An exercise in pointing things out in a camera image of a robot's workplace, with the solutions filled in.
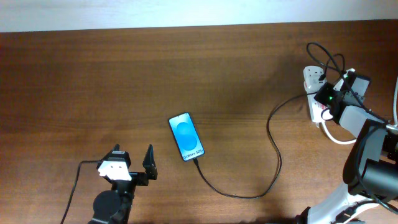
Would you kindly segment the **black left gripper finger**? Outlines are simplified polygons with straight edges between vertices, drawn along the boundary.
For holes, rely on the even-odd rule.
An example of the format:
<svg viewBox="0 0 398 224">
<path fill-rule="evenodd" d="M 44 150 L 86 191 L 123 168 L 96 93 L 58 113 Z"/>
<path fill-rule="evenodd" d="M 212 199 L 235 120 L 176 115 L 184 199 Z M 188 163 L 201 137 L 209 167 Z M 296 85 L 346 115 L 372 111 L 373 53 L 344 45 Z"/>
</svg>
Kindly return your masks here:
<svg viewBox="0 0 398 224">
<path fill-rule="evenodd" d="M 125 162 L 127 165 L 127 168 L 130 167 L 131 165 L 131 159 L 129 156 L 129 153 L 126 151 L 121 151 L 120 150 L 120 145 L 116 144 L 112 150 L 110 150 L 107 155 L 105 155 L 99 163 L 99 166 L 105 162 Z"/>
<path fill-rule="evenodd" d="M 149 180 L 156 180 L 158 176 L 158 171 L 154 159 L 154 148 L 153 145 L 149 145 L 146 155 L 143 160 L 143 168 Z"/>
</svg>

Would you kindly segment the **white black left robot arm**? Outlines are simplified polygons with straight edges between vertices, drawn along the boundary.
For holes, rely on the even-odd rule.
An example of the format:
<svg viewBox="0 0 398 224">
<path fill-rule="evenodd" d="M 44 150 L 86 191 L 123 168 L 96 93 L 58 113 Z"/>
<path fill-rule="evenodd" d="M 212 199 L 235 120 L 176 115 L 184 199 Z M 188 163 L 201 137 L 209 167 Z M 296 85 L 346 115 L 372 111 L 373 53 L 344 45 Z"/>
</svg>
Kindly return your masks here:
<svg viewBox="0 0 398 224">
<path fill-rule="evenodd" d="M 111 184 L 111 189 L 98 194 L 93 202 L 93 217 L 89 224 L 127 224 L 137 186 L 147 186 L 157 179 L 153 145 L 149 145 L 142 166 L 144 172 L 131 172 L 129 153 L 114 148 L 97 165 L 99 175 Z"/>
</svg>

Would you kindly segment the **blue Galaxy smartphone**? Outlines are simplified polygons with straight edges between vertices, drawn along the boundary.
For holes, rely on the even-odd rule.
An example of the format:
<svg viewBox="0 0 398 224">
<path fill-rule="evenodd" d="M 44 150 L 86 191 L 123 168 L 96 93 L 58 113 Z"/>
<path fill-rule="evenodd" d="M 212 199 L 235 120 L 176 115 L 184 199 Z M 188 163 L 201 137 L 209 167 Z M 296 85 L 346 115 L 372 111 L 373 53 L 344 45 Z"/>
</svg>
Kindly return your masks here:
<svg viewBox="0 0 398 224">
<path fill-rule="evenodd" d="M 205 149 L 189 113 L 182 113 L 170 118 L 169 126 L 184 161 L 189 161 L 205 154 Z"/>
</svg>

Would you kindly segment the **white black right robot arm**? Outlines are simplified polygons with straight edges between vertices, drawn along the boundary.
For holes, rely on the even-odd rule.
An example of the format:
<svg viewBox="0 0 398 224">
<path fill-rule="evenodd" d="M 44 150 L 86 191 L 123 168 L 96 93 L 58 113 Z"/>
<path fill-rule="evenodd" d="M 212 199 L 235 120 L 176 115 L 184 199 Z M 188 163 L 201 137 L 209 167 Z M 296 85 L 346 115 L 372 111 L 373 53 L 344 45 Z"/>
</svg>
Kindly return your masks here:
<svg viewBox="0 0 398 224">
<path fill-rule="evenodd" d="M 368 77 L 349 69 L 332 84 L 318 67 L 309 66 L 303 72 L 312 120 L 320 124 L 334 121 L 356 140 L 345 162 L 342 183 L 294 222 L 357 223 L 359 214 L 397 200 L 397 127 L 362 108 L 371 82 Z"/>
</svg>

